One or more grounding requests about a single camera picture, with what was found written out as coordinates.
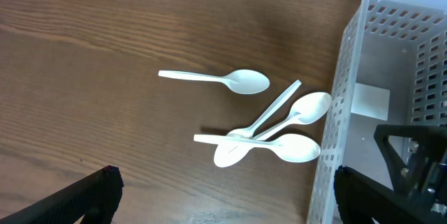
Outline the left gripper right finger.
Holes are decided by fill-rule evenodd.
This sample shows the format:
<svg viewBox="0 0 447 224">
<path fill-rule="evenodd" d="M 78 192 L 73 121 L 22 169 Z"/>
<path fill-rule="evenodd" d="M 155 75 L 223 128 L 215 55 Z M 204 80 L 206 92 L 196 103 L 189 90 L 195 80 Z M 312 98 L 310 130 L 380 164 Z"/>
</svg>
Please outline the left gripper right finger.
<svg viewBox="0 0 447 224">
<path fill-rule="evenodd" d="M 429 208 L 347 166 L 340 166 L 335 171 L 334 191 L 344 224 L 433 222 Z"/>
</svg>

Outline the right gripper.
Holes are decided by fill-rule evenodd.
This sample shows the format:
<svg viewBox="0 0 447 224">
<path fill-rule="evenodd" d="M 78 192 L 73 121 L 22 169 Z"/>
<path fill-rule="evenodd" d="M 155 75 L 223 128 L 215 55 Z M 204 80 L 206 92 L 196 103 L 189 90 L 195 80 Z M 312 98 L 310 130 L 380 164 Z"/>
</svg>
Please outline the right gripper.
<svg viewBox="0 0 447 224">
<path fill-rule="evenodd" d="M 379 124 L 374 140 L 394 190 L 420 208 L 446 213 L 446 128 Z"/>
</svg>

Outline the white spoon handle up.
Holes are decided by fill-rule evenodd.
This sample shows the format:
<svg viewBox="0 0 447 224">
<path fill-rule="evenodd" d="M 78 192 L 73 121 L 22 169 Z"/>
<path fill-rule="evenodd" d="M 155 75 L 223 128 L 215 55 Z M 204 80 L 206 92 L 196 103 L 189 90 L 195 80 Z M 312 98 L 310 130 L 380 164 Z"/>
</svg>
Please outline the white spoon handle up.
<svg viewBox="0 0 447 224">
<path fill-rule="evenodd" d="M 255 120 L 255 122 L 246 128 L 237 128 L 231 130 L 228 137 L 253 137 L 256 129 L 261 126 L 270 116 L 272 116 L 300 87 L 300 80 L 294 81 L 287 89 L 283 91 L 272 104 Z M 214 164 L 217 167 L 228 167 L 236 163 L 232 153 L 237 151 L 236 146 L 228 146 L 225 144 L 219 144 L 214 152 Z"/>
</svg>

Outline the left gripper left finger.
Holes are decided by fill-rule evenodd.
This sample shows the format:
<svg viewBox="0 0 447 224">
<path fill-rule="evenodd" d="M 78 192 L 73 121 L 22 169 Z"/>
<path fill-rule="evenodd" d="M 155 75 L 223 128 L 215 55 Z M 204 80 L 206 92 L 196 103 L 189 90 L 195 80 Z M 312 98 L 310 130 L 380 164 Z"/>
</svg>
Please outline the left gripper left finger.
<svg viewBox="0 0 447 224">
<path fill-rule="evenodd" d="M 111 224 L 124 182 L 118 167 L 108 165 L 70 186 L 1 219 L 1 224 Z"/>
</svg>

